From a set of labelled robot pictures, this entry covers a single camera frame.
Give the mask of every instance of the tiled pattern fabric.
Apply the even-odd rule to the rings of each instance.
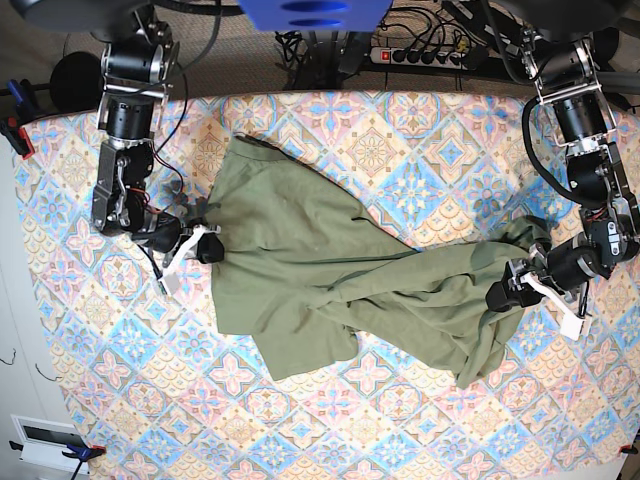
[[[416,248],[473,241],[524,214],[550,220],[560,242],[579,231],[577,209],[533,174],[522,106],[427,93],[198,99],[163,153],[186,179],[183,213],[202,206],[231,136],[244,132],[329,177]],[[169,106],[160,137],[181,109]],[[617,120],[638,191],[640,125]],[[78,430],[107,447],[94,478],[511,479],[610,462],[634,438],[640,262],[595,282],[587,337],[561,336],[543,303],[500,369],[466,390],[367,334],[352,361],[274,383],[249,337],[217,333],[209,267],[184,265],[182,289],[161,297],[126,236],[91,229],[93,125],[93,114],[30,125],[37,153],[14,165],[60,387]],[[539,156],[564,176],[551,128],[536,127]],[[174,200],[170,171],[156,166],[149,185],[155,205]]]

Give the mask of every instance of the power strip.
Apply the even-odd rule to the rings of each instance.
[[[426,61],[430,59],[425,58],[425,55],[421,55],[419,58],[414,58],[414,60],[417,61],[409,61],[409,58],[412,56],[411,52],[416,56],[420,53],[419,50],[409,50],[407,52],[404,48],[372,47],[369,57],[371,58],[372,63],[384,65],[410,65],[413,67],[448,68],[450,70],[458,71],[467,70],[467,67],[460,63],[460,54],[457,52],[451,54],[443,52],[439,56],[433,58],[429,63],[426,63]]]

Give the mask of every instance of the blue object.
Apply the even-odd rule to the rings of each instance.
[[[392,0],[239,0],[262,31],[347,30],[373,32]]]
[[[67,444],[67,448],[73,453],[71,455],[65,455],[68,458],[77,458],[81,462],[86,462],[92,455],[94,455],[94,449],[89,447],[76,447],[75,445]]]
[[[16,99],[18,107],[26,109],[29,113],[36,112],[36,107],[31,103],[29,94],[25,91],[22,85],[15,80],[9,80],[7,82],[7,88],[11,92],[11,95]]]

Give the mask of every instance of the wrinkled fabric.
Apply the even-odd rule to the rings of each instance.
[[[274,380],[358,353],[371,332],[460,388],[498,368],[522,309],[487,310],[509,259],[544,229],[519,218],[495,241],[415,251],[349,193],[277,149],[234,138],[209,198],[220,333],[251,335]]]

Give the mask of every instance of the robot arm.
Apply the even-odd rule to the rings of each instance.
[[[100,27],[93,31],[106,44],[97,122],[108,138],[100,147],[92,222],[103,235],[129,233],[152,262],[151,251],[165,254],[165,272],[155,264],[154,271],[164,290],[172,292],[178,288],[168,280],[168,272],[175,268],[172,263],[183,258],[213,263],[224,254],[213,230],[200,224],[184,225],[147,201],[146,178],[156,156],[153,140],[169,97],[168,81],[179,44],[152,5],[142,5]]]
[[[616,124],[602,93],[587,37],[551,53],[537,48],[542,37],[524,32],[522,60],[530,78],[537,78],[537,97],[522,117],[529,158],[538,173],[562,196],[580,204],[583,232],[562,245],[545,250],[534,246],[528,258],[509,262],[500,282],[487,293],[490,310],[527,307],[544,296],[564,313],[561,332],[577,340],[586,333],[589,282],[610,277],[618,263],[640,250],[640,210],[630,191],[615,142]],[[551,107],[562,132],[556,144],[566,149],[567,190],[538,161],[530,136],[530,116],[536,105]],[[579,298],[573,312],[562,296]]]

